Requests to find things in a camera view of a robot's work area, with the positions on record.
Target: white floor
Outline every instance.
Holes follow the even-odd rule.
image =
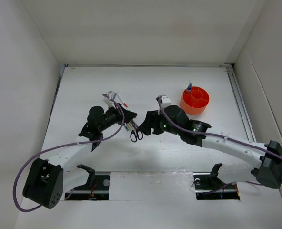
[[[158,109],[155,98],[160,94],[179,105],[189,80],[210,95],[207,109],[193,118],[246,138],[224,68],[84,67],[66,68],[43,149],[74,141],[88,110],[95,105],[106,109],[102,93],[119,92],[138,113],[140,124],[146,111]],[[104,136],[116,128],[104,131]],[[190,187],[192,171],[242,161],[190,146],[175,135],[145,136],[133,143],[129,133],[121,130],[82,162],[97,171],[124,172],[111,175],[110,201],[61,201],[52,210],[20,213],[16,229],[282,228],[282,199],[277,190],[239,183],[241,201],[196,201]],[[34,205],[28,200],[23,204]]]

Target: orange container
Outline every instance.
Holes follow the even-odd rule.
[[[180,106],[189,115],[199,115],[206,109],[209,100],[209,94],[204,89],[192,87],[191,94],[184,90]]]

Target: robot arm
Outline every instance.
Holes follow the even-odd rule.
[[[223,165],[216,164],[208,176],[204,179],[207,183],[208,190],[215,187],[211,184],[225,184],[233,181],[253,181],[257,180],[260,184],[270,188],[280,188],[282,183],[282,161],[272,157],[265,152],[237,144],[229,139],[238,140],[245,144],[267,149],[282,156],[282,147],[279,143],[270,141],[269,145],[264,143],[250,142],[237,137],[231,136],[215,130],[208,123],[197,120],[190,120],[186,113],[176,105],[169,105],[170,100],[165,95],[159,96],[157,101],[161,104],[165,114],[179,127],[192,132],[201,132],[203,134],[187,133],[172,125],[160,110],[148,111],[144,122],[140,125],[139,130],[145,135],[159,135],[169,132],[178,135],[181,140],[199,147],[215,149],[231,156],[237,157],[248,164]]]
[[[122,108],[124,123],[127,125],[132,122],[137,114],[129,111],[123,104],[118,105]],[[87,123],[76,139],[76,146],[67,147],[47,160],[38,158],[32,163],[23,196],[51,209],[59,202],[63,192],[80,185],[92,187],[95,170],[83,165],[83,159],[98,147],[100,140],[103,139],[102,132],[114,124],[121,124],[122,120],[123,116],[115,106],[109,105],[106,112],[100,106],[92,107]],[[78,143],[88,141],[95,143]]]

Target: purple cable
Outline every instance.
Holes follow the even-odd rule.
[[[158,99],[158,105],[159,105],[159,108],[160,108],[160,111],[162,112],[163,116],[168,120],[168,122],[170,124],[172,124],[174,127],[178,128],[179,130],[182,130],[186,133],[190,133],[190,134],[196,134],[196,135],[208,135],[208,136],[214,136],[214,137],[219,137],[219,138],[225,138],[226,136],[223,136],[223,135],[219,135],[219,134],[214,134],[214,133],[206,133],[206,132],[198,132],[198,131],[192,131],[192,130],[187,130],[187,129],[184,129],[180,126],[178,126],[176,123],[174,123],[169,117],[168,115],[165,113],[163,107],[162,107],[162,104],[160,102],[160,98]],[[254,149],[257,149],[257,150],[261,150],[269,155],[272,155],[274,157],[276,157],[277,159],[280,159],[282,161],[282,157],[280,155],[277,155],[267,149],[263,149],[263,148],[260,148],[258,146],[253,146],[253,145],[250,145],[248,143],[244,143],[244,142],[241,142],[239,140],[236,140],[236,139],[233,139],[233,138],[230,138],[228,137],[228,140],[231,141],[231,142],[235,142],[235,143],[238,143],[240,145],[243,145],[243,146],[247,146],[247,147],[250,147],[250,148],[254,148]]]
[[[226,187],[229,186],[230,184],[232,184],[232,183],[225,184],[224,186],[220,187],[219,189],[212,190],[212,191],[210,191],[210,192],[204,192],[204,194],[211,194],[211,193],[217,192],[217,191],[219,191],[219,190],[222,190],[222,189],[226,188]]]
[[[255,182],[251,182],[251,181],[245,181],[245,182],[248,183],[248,184],[252,184],[252,185],[263,186],[263,185],[261,185],[261,184],[259,184],[259,183],[255,183]]]
[[[67,200],[71,197],[71,195],[73,194],[74,188],[71,190],[71,192],[69,193],[69,195],[67,195],[67,197],[64,200]]]
[[[38,206],[36,206],[36,207],[34,207],[34,208],[31,208],[31,209],[23,209],[23,208],[19,205],[18,200],[17,200],[17,195],[16,195],[16,189],[17,189],[18,179],[19,179],[19,177],[21,176],[23,170],[27,167],[27,165],[28,165],[32,160],[38,158],[40,155],[42,155],[42,154],[44,154],[44,153],[47,153],[47,152],[49,152],[49,151],[53,151],[53,150],[55,150],[55,149],[60,149],[60,148],[68,147],[68,146],[75,146],[75,145],[77,145],[77,144],[89,144],[89,143],[96,143],[96,142],[102,142],[102,141],[109,140],[109,139],[111,139],[112,137],[114,137],[114,136],[122,129],[122,127],[124,126],[124,120],[125,120],[125,118],[124,118],[124,112],[123,112],[123,110],[122,110],[122,107],[121,107],[120,105],[118,105],[118,104],[116,103],[116,101],[114,101],[113,99],[110,98],[110,100],[118,107],[118,109],[120,110],[120,112],[121,112],[121,114],[122,114],[122,117],[123,117],[122,123],[121,123],[120,127],[118,128],[118,130],[117,130],[115,133],[113,133],[113,134],[110,135],[109,137],[104,138],[104,139],[101,139],[101,140],[85,141],[85,142],[78,142],[78,143],[77,143],[77,142],[73,142],[73,143],[69,143],[69,144],[64,144],[64,145],[56,146],[56,147],[53,147],[53,148],[50,148],[50,149],[45,149],[45,150],[43,150],[43,151],[41,151],[41,152],[39,152],[39,153],[33,155],[33,156],[32,156],[29,160],[27,160],[27,162],[20,168],[20,170],[19,170],[19,172],[18,172],[18,174],[17,174],[17,176],[16,176],[16,178],[15,178],[14,185],[13,185],[13,200],[14,200],[15,206],[17,207],[17,209],[18,209],[19,211],[22,211],[22,212],[31,212],[31,211],[34,211],[34,210],[38,209],[39,207],[41,207],[41,205],[38,205]]]

